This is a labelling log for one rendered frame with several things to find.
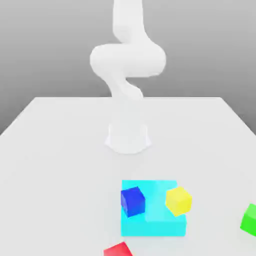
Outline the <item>small blue cube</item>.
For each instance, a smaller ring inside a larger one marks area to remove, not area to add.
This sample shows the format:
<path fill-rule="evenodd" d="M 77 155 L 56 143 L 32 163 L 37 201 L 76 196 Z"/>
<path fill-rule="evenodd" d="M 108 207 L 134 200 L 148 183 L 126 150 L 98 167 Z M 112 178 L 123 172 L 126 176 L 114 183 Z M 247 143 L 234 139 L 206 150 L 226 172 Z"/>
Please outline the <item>small blue cube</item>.
<path fill-rule="evenodd" d="M 120 201 L 128 218 L 145 212 L 146 199 L 138 186 L 122 190 Z"/>

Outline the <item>small yellow cube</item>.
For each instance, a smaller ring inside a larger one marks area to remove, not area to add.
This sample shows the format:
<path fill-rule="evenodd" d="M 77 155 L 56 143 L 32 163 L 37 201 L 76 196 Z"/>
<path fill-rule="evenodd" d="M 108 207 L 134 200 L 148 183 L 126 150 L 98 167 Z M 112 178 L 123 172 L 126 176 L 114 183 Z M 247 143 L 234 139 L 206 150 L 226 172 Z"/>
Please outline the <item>small yellow cube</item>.
<path fill-rule="evenodd" d="M 166 191 L 165 205 L 178 217 L 191 210 L 192 196 L 182 186 L 178 186 Z"/>

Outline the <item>small red cube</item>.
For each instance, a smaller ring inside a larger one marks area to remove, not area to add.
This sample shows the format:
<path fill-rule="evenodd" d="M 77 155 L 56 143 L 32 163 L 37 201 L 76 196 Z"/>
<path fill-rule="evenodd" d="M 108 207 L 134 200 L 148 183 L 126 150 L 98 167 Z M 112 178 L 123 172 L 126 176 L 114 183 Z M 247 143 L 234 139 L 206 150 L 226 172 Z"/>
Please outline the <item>small red cube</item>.
<path fill-rule="evenodd" d="M 103 256 L 133 256 L 127 244 L 123 241 L 103 251 Z"/>

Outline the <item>small green cube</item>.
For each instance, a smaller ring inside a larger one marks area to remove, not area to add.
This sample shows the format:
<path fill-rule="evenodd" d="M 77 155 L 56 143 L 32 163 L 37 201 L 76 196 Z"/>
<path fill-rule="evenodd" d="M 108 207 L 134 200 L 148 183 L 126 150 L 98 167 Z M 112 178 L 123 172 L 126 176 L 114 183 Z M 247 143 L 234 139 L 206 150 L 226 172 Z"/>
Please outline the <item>small green cube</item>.
<path fill-rule="evenodd" d="M 244 212 L 240 229 L 256 237 L 256 205 L 250 203 Z"/>

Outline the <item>large cyan box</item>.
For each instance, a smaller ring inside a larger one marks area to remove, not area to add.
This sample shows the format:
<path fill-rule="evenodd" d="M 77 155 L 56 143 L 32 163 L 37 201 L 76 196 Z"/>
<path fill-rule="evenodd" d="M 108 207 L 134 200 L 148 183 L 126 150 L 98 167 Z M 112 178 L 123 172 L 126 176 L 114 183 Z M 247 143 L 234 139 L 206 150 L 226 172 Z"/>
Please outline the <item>large cyan box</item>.
<path fill-rule="evenodd" d="M 178 186 L 175 180 L 123 180 L 122 190 L 139 187 L 145 197 L 145 212 L 127 217 L 120 214 L 123 237 L 183 237 L 187 230 L 185 214 L 174 216 L 166 207 L 166 191 Z"/>

